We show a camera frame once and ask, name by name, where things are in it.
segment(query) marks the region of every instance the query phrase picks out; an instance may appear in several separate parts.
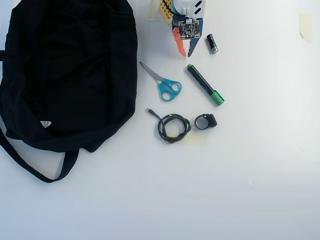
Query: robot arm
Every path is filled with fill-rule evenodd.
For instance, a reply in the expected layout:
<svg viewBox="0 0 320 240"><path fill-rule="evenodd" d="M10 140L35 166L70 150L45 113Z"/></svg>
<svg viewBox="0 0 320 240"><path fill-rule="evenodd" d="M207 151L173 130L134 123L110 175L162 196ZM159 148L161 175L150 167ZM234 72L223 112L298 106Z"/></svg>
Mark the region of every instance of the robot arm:
<svg viewBox="0 0 320 240"><path fill-rule="evenodd" d="M187 56L183 40L190 40L188 57L194 52L203 31L205 0L172 0L172 33L181 55Z"/></svg>

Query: black bag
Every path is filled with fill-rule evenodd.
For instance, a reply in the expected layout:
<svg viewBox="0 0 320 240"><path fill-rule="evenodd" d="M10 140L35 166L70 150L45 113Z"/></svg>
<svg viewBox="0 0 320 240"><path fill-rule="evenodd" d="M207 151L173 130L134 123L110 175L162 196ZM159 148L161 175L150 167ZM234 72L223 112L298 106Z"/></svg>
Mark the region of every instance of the black bag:
<svg viewBox="0 0 320 240"><path fill-rule="evenodd" d="M80 148L96 151L133 116L137 49L127 0L22 0L0 53L0 114L7 137L65 153L61 174L33 169L0 131L1 146L40 180L63 179Z"/></svg>

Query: black cable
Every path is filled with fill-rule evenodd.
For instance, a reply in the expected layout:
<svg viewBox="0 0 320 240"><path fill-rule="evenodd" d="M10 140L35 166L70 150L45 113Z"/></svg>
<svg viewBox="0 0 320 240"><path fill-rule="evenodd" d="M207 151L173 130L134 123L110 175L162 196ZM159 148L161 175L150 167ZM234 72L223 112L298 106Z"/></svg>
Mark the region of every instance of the black cable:
<svg viewBox="0 0 320 240"><path fill-rule="evenodd" d="M170 9L170 7L168 6L168 4L166 3L166 0L162 0L162 2L163 2L163 4L165 5L166 9L168 9L168 11L169 11L171 14L176 15L176 16L179 16L179 17L183 17L183 18L186 17L186 15L182 15L182 14L179 14L179 13L176 13L176 12L172 11L172 10Z"/></svg>
<svg viewBox="0 0 320 240"><path fill-rule="evenodd" d="M181 115L169 114L164 118L161 118L151 109L148 109L148 112L159 119L159 123L158 123L159 135L163 140L167 141L170 144L174 144L176 142L181 141L191 131L190 121ZM168 136L166 131L166 125L173 120L180 120L184 126L184 132L180 133L177 137Z"/></svg>

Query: blue scissors handle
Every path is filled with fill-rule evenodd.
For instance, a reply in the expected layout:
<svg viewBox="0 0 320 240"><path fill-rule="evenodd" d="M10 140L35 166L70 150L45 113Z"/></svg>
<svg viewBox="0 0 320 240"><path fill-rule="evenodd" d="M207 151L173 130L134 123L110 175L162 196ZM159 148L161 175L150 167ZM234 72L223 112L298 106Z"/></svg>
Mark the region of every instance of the blue scissors handle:
<svg viewBox="0 0 320 240"><path fill-rule="evenodd" d="M167 78L163 79L162 83L164 83L165 85L167 85L170 90L172 90L174 92L174 94L176 96L178 96L180 93L181 93L181 90L182 90L182 85L180 82L178 81L172 81L172 80L169 80Z"/></svg>
<svg viewBox="0 0 320 240"><path fill-rule="evenodd" d="M172 81L169 79L163 79L162 83L160 83L158 87L160 90L161 97L165 102L170 102L173 99L175 99L176 96L179 95L182 90L182 85L180 82Z"/></svg>

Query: black ring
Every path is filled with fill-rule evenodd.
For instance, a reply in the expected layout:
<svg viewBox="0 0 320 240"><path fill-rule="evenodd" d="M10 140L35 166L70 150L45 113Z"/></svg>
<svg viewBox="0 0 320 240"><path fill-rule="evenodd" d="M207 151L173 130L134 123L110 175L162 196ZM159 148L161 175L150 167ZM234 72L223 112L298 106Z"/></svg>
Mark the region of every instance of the black ring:
<svg viewBox="0 0 320 240"><path fill-rule="evenodd" d="M207 125L205 128L200 128L200 127L197 125L197 121L198 121L199 119L201 119L201 118L207 120L207 122L208 122L208 125ZM218 123L217 123L217 121L216 121L216 119L215 119L215 116L214 116L213 114L202 114L202 115L198 116L198 117L195 119L194 125L195 125L195 127L196 127L197 129L199 129L199 130L206 130L206 129L208 129L208 128L214 128L214 127L216 127L216 126L218 125Z"/></svg>
<svg viewBox="0 0 320 240"><path fill-rule="evenodd" d="M195 119L194 125L195 125L195 127L196 127L197 129L199 129L199 130L206 130L206 129L209 128L209 121L208 121L208 119L206 118L208 115L209 115L209 114L203 114L203 115L198 116L198 117ZM197 121L198 121L199 119L201 119L201 118L205 119L205 120L208 122L208 125L207 125L205 128L200 128L200 127L197 125Z"/></svg>

